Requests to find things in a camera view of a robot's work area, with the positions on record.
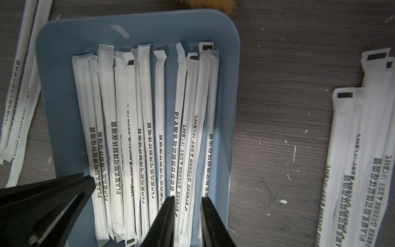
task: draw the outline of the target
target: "sealed wrapper end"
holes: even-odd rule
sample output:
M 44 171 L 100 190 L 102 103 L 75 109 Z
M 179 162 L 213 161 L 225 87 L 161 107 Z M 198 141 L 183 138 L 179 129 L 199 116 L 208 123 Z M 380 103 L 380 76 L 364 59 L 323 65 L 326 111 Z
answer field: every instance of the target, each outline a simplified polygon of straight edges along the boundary
M 141 99 L 143 107 L 145 153 L 147 157 L 147 189 L 148 189 L 148 208 L 150 226 L 158 214 L 158 198 L 156 194 L 156 168 L 155 168 L 155 145 L 154 145 L 154 126 L 152 119 L 152 94 L 151 94 L 151 75 L 149 52 L 151 44 L 139 45 L 138 47 Z
M 178 158 L 180 137 L 182 136 L 182 107 L 184 106 L 185 80 L 186 80 L 186 57 L 185 51 L 181 43 L 176 44 L 178 54 L 178 70 L 177 70 L 177 87 L 175 95 L 174 109 L 174 129 L 173 129 L 173 147 L 171 152 L 171 175 L 170 175 L 170 196 L 176 195 L 177 175 L 178 175 Z
M 155 142 L 156 157 L 159 162 L 159 182 L 158 182 L 158 209 L 166 199 L 166 158 L 165 158 L 165 61 L 164 50 L 154 51 L 156 56 L 155 64 Z
M 185 213 L 182 223 L 179 246 L 189 247 L 192 238 L 192 219 L 195 203 L 196 166 L 200 154 L 203 124 L 206 116 L 207 96 L 210 80 L 211 58 L 209 49 L 214 48 L 213 42 L 199 43 L 199 75 L 197 78 L 196 102 L 193 116 L 193 131 L 188 164 L 188 179 L 186 183 Z
M 109 151 L 110 161 L 110 191 L 113 212 L 113 230 L 117 242 L 120 242 L 124 239 L 125 225 L 121 182 L 121 147 L 118 140 L 113 64 L 114 46 L 99 44 L 99 79 L 105 119 L 107 149 Z
M 182 130 L 180 140 L 180 159 L 178 163 L 177 191 L 175 202 L 174 246 L 178 246 L 182 232 L 185 213 L 186 180 L 188 175 L 188 159 L 191 149 L 192 125 L 195 110 L 196 86 L 198 84 L 199 55 L 188 53 L 186 58 L 187 75 L 185 82 L 184 109 L 182 113 Z
M 134 215 L 135 215 L 135 231 L 137 235 L 136 241 L 141 240 L 141 215 L 140 215 L 140 167 L 139 167 L 139 142 L 138 142 L 138 120 L 137 120 L 137 95 L 136 95 L 136 75 L 135 75 L 135 58 L 132 52 L 126 52 L 122 55 L 126 61 L 126 86 L 128 94 L 128 110 L 129 110 L 129 130 L 130 130 L 130 149 L 129 154 L 132 159 L 132 172 L 130 178 L 133 184 L 134 195 Z M 126 240 L 126 245 L 133 245 L 133 241 Z
M 128 94 L 128 80 L 126 75 L 127 61 L 124 59 L 123 54 L 124 52 L 115 52 L 114 73 L 117 98 L 117 119 L 119 123 L 118 136 L 121 141 L 123 160 L 122 194 L 125 217 L 125 245 L 129 247 L 137 243 L 137 236 L 135 231 L 134 176 L 128 106 L 130 95 Z
M 102 174 L 100 169 L 98 141 L 96 132 L 96 116 L 92 91 L 89 59 L 92 53 L 72 57 L 75 74 L 75 86 L 79 100 L 81 121 L 85 135 L 85 145 L 88 155 L 89 170 L 95 179 L 96 189 L 92 195 L 95 233 L 98 245 L 101 247 L 108 242 L 108 228 L 105 215 Z
M 130 49 L 135 60 L 135 77 L 136 77 L 136 102 L 137 102 L 137 134 L 139 145 L 139 170 L 140 170 L 140 205 L 141 205 L 141 236 L 139 244 L 144 241 L 149 231 L 149 209 L 148 209 L 148 192 L 147 192 L 147 171 L 145 163 L 145 138 L 143 122 L 143 106 L 141 101 L 141 84 L 140 84 L 140 62 L 138 50 Z
M 98 137 L 100 168 L 102 171 L 103 196 L 104 196 L 104 204 L 105 204 L 105 214 L 107 217 L 107 229 L 110 237 L 114 239 L 113 215 L 111 211 L 110 180 L 109 180 L 109 171 L 107 166 L 107 145 L 105 144 L 105 138 L 104 138 L 105 134 L 104 134 L 104 122 L 103 122 L 103 110 L 102 110 L 102 97 L 100 96 L 98 57 L 96 55 L 92 55 L 92 57 L 89 59 L 89 66 L 90 66 L 90 74 L 92 78 L 93 100 L 94 100 L 95 115 L 96 115 L 96 132 Z
M 219 51 L 209 50 L 211 58 L 209 97 L 207 100 L 207 136 L 206 155 L 204 160 L 203 180 L 201 183 L 201 197 L 209 196 L 211 155 L 214 141 L 215 105 L 217 99 L 218 70 L 220 65 Z M 201 222 L 199 217 L 199 233 L 197 235 L 199 247 L 203 246 Z

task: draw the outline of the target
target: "dark wood surface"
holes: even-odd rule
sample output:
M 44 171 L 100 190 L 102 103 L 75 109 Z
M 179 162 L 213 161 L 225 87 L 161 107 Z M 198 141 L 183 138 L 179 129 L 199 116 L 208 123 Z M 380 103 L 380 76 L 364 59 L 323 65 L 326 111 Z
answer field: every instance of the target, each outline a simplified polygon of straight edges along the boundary
M 0 5 L 3 119 L 24 1 Z M 183 8 L 176 0 L 54 0 L 51 19 Z M 237 1 L 231 17 L 241 61 L 228 227 L 238 246 L 313 245 L 332 91 L 361 84 L 362 51 L 394 47 L 394 15 L 394 0 Z M 40 100 L 19 184 L 53 178 L 51 157 Z M 0 187 L 9 170 L 7 162 L 0 166 Z M 395 243 L 394 204 L 391 190 L 376 246 Z

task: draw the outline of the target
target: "blue plastic tray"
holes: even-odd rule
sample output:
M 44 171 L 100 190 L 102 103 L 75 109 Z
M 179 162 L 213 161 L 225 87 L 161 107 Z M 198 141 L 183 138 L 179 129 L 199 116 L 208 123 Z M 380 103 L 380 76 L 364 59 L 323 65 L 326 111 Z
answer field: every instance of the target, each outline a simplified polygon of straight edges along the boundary
M 130 34 L 130 38 L 125 39 L 114 31 L 110 27 L 114 24 L 121 25 Z M 81 172 L 89 174 L 71 57 L 96 52 L 99 43 L 115 45 L 116 51 L 128 51 L 139 44 L 154 43 L 152 50 L 164 49 L 167 54 L 165 63 L 166 195 L 169 195 L 171 165 L 169 147 L 173 141 L 171 137 L 173 136 L 178 68 L 175 44 L 178 41 L 182 42 L 186 52 L 197 52 L 200 41 L 214 41 L 214 48 L 220 51 L 209 197 L 222 221 L 227 225 L 240 38 L 232 20 L 219 11 L 197 9 L 63 19 L 51 21 L 42 28 L 37 38 L 36 53 L 56 175 L 63 177 Z M 156 58 L 151 52 L 153 90 L 155 89 L 155 62 Z M 204 133 L 197 168 L 191 246 L 198 245 L 199 197 L 205 158 L 205 135 Z M 69 245 L 70 247 L 97 246 L 91 200 L 71 231 Z M 105 246 L 124 246 L 124 242 L 117 245 L 110 241 Z

